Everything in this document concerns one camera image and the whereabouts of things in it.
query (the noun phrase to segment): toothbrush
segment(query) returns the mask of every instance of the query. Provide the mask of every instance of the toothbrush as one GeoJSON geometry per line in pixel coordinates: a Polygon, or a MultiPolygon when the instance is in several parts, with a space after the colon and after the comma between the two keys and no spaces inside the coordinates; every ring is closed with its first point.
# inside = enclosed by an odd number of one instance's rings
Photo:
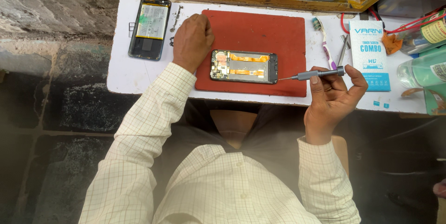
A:
{"type": "Polygon", "coordinates": [[[322,25],[322,23],[318,19],[318,17],[314,17],[311,20],[311,23],[313,24],[313,28],[315,28],[315,30],[322,31],[322,34],[324,35],[322,47],[324,48],[325,56],[327,56],[328,65],[330,66],[331,70],[336,70],[337,69],[336,64],[333,61],[333,58],[331,57],[331,54],[330,54],[330,50],[328,49],[328,46],[327,46],[327,34],[325,33],[324,26],[322,25]]]}

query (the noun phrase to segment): red repair mat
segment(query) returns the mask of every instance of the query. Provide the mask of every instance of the red repair mat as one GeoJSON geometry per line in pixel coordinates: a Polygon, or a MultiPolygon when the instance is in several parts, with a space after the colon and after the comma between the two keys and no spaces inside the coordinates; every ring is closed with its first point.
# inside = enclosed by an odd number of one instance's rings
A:
{"type": "MultiPolygon", "coordinates": [[[[304,18],[219,10],[203,10],[209,18],[215,42],[212,50],[277,54],[279,79],[306,71],[304,18]]],[[[197,90],[305,97],[306,82],[280,80],[277,84],[213,81],[210,56],[197,69],[197,90]]]]}

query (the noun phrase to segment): white checkered shirt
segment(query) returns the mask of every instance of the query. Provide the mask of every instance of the white checkered shirt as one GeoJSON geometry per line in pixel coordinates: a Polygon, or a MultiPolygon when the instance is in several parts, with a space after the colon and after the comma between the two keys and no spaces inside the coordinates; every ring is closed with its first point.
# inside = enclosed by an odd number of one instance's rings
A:
{"type": "Polygon", "coordinates": [[[330,142],[299,143],[302,204],[275,175],[220,145],[195,148],[175,170],[153,214],[153,158],[171,135],[196,78],[170,63],[126,114],[88,188],[79,223],[231,224],[361,221],[330,142]]]}

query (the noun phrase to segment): varni box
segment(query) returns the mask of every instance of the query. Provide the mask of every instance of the varni box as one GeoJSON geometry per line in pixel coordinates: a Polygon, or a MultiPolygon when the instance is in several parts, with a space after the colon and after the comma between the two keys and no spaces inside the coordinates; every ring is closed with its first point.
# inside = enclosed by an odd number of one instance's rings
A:
{"type": "Polygon", "coordinates": [[[354,20],[349,25],[353,67],[364,75],[367,91],[390,91],[386,49],[381,40],[383,23],[354,20]]]}

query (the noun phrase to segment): hand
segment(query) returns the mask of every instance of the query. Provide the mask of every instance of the hand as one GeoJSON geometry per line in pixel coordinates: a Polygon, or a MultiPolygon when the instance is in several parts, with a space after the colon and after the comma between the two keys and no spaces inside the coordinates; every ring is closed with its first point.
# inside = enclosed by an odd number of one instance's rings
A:
{"type": "Polygon", "coordinates": [[[193,74],[210,51],[214,39],[207,16],[193,14],[175,34],[173,62],[193,74]]]}
{"type": "MultiPolygon", "coordinates": [[[[311,71],[328,71],[327,68],[316,67],[311,71]]],[[[330,142],[336,125],[351,113],[368,88],[364,76],[350,65],[345,66],[353,86],[347,90],[342,77],[337,74],[321,78],[310,78],[311,96],[313,100],[305,112],[306,141],[312,145],[325,145],[330,142]]]]}

